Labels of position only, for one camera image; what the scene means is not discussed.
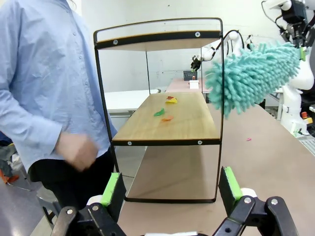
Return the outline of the heap of colourful cloths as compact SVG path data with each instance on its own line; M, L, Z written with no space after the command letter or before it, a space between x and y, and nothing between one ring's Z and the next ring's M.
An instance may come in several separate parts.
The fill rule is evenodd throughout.
M0 147L0 177L5 184L11 184L19 176L14 175L21 169L22 162L14 144Z

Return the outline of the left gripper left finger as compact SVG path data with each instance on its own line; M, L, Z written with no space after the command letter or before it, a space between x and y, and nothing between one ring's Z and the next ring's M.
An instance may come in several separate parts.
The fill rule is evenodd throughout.
M125 194L122 174L112 173L99 201L82 210L62 208L51 236L126 236L118 225Z

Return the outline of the aluminium frame rail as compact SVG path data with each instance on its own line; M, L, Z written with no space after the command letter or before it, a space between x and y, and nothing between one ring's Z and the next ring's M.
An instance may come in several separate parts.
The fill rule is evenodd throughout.
M315 138L300 137L297 140L315 157Z

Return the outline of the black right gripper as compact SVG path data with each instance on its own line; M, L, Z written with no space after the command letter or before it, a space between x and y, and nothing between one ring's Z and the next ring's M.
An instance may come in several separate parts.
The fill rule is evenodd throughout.
M283 20L288 23L286 30L290 34L291 42L299 47L299 24L307 23L305 0L287 0L280 5ZM305 61L308 48L315 42L315 28L308 24L302 32L302 44L300 46L300 60Z

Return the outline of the person in light blue shirt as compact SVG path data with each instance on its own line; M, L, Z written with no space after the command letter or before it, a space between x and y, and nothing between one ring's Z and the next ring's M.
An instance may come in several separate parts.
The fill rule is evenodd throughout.
M61 207L83 209L101 195L114 170L88 30L70 0L5 0L0 7L0 90L35 116L87 135L95 162L78 171L55 152L21 161Z

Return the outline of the spare arm black gripper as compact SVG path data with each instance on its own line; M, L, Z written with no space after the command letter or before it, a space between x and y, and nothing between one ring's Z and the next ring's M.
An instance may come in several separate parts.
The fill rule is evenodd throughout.
M201 56L195 55L192 57L190 68L192 72L196 72L201 67Z

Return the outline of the white side table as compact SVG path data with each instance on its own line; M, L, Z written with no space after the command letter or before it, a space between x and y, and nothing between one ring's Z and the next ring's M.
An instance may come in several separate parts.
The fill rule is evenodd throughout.
M106 107L111 116L130 115L135 112L150 94L160 93L160 89L106 92Z

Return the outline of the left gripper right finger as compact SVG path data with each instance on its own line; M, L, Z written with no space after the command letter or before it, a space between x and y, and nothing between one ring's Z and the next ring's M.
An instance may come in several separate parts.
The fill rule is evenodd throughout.
M283 198L260 200L255 191L240 188L231 167L222 167L219 190L227 217L213 236L241 236L246 227L256 227L261 236L299 236Z

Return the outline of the black-framed wooden shelf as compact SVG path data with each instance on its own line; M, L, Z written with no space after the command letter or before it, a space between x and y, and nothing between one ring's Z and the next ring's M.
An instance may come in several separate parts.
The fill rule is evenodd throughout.
M126 27L143 27L145 24L167 21L206 20L220 26L220 30L192 29L181 31L156 31L130 34L98 40L98 34ZM147 53L172 49L202 48L215 40L223 42L223 23L220 18L175 18L152 20L114 26L93 33L94 52L100 86L101 101L110 150L119 171L115 148L119 146L147 147L142 162L133 179L126 202L155 204L211 204L216 201L221 167L223 114L220 135L204 95L197 92L170 92L150 94L131 115L126 124L113 136L104 97L99 63L100 50L129 50L146 53L148 86L150 89ZM178 103L165 103L168 96ZM165 109L162 116L154 113ZM162 118L173 116L171 121Z

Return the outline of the teal microfibre duster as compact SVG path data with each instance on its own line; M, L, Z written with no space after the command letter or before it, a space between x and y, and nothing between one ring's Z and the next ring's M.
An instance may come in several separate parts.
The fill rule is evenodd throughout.
M278 87L298 75L301 50L292 43L253 46L206 71L208 98L227 118L232 110L244 113Z

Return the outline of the pink-topped side table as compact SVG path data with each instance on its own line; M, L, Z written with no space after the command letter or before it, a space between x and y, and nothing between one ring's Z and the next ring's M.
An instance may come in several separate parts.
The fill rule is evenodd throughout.
M207 89L205 80L198 80L198 88L190 88L189 81L183 79L173 79L171 84L167 87L166 92L202 92L209 93L212 89Z

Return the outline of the person's right hand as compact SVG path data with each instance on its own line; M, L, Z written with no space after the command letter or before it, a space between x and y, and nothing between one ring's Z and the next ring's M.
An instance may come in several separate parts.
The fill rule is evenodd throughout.
M62 132L55 152L76 170L84 171L95 162L98 147L87 135Z

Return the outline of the person's right forearm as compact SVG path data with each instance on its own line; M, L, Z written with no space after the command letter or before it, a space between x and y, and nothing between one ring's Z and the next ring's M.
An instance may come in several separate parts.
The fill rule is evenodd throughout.
M23 109L8 90L0 90L0 131L9 137L23 160L49 155L62 125Z

